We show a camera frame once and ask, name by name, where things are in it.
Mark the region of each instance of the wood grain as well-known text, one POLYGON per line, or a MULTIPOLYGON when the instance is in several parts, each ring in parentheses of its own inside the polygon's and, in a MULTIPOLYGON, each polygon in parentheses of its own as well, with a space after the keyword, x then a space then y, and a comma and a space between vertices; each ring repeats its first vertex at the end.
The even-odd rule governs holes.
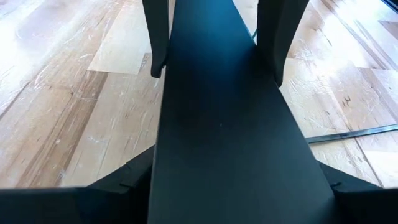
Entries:
POLYGON ((138 74, 148 52, 149 34, 144 8, 139 0, 124 3, 112 28, 102 41, 89 70, 138 74))
POLYGON ((138 75, 108 75, 63 186, 90 184, 155 144, 163 78, 149 75, 151 63, 146 54, 138 75))
MULTIPOLYGON (((252 34, 257 0, 234 3, 252 34)), ((305 137, 397 123, 397 24, 380 0, 310 0, 280 89, 305 137)), ((0 34, 0 187, 88 185, 155 143, 164 74, 141 1, 3 0, 0 34)), ((311 148, 398 186, 398 133, 311 148)))

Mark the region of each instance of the metal strip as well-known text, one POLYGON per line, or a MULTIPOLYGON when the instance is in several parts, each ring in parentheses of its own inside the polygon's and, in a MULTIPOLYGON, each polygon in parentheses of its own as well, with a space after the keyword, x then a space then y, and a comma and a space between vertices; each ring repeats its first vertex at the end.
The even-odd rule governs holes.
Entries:
POLYGON ((338 133, 338 134, 328 134, 324 136, 315 136, 306 138, 308 144, 319 143, 319 142, 326 142, 326 141, 335 141, 340 139, 347 139, 347 138, 354 138, 360 136, 367 136, 370 134, 378 134, 378 133, 385 133, 388 131, 396 131, 398 130, 398 124, 387 125, 378 128, 369 128, 364 130, 358 131, 349 131, 346 133, 338 133))

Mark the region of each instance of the black metal frame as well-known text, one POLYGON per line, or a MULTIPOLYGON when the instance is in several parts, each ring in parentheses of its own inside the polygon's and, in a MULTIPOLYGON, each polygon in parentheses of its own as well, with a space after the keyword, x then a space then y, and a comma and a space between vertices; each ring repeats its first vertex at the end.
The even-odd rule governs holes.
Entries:
POLYGON ((143 0, 155 147, 85 188, 1 190, 2 223, 382 223, 397 192, 320 164, 278 86, 306 1, 259 1, 255 45, 232 0, 143 0))

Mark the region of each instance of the wooden floor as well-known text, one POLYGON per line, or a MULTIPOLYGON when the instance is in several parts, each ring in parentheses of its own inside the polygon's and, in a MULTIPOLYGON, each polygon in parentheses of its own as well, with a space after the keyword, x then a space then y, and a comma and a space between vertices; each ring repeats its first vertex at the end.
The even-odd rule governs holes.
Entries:
MULTIPOLYGON (((253 33, 257 2, 234 1, 253 33)), ((281 88, 306 137, 397 123, 397 38, 380 0, 310 0, 281 88)), ((153 145, 150 63, 140 0, 0 0, 0 187, 87 185, 153 145)), ((398 132, 312 151, 398 186, 398 132)))

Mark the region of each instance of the black panel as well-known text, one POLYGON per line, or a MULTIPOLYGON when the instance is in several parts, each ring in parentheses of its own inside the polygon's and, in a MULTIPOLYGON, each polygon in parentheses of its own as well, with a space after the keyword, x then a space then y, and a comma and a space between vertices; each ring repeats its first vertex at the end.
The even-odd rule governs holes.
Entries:
POLYGON ((296 29, 308 0, 259 0, 257 15, 257 44, 282 85, 284 65, 296 29))
POLYGON ((333 192, 232 0, 175 5, 148 223, 328 223, 333 192))
POLYGON ((0 223, 129 223, 128 194, 95 189, 0 190, 0 223))
POLYGON ((150 74, 159 78, 167 59, 169 45, 169 1, 142 0, 152 47, 150 74))
POLYGON ((340 170, 336 170, 320 162, 321 169, 335 192, 363 192, 368 190, 381 190, 374 184, 353 177, 340 170))
POLYGON ((349 223, 397 223, 398 189, 336 192, 349 223))
POLYGON ((150 147, 143 153, 131 159, 125 165, 110 173, 106 177, 89 185, 89 188, 106 190, 108 192, 125 193, 131 187, 137 187, 139 180, 149 170, 152 170, 155 146, 150 147))

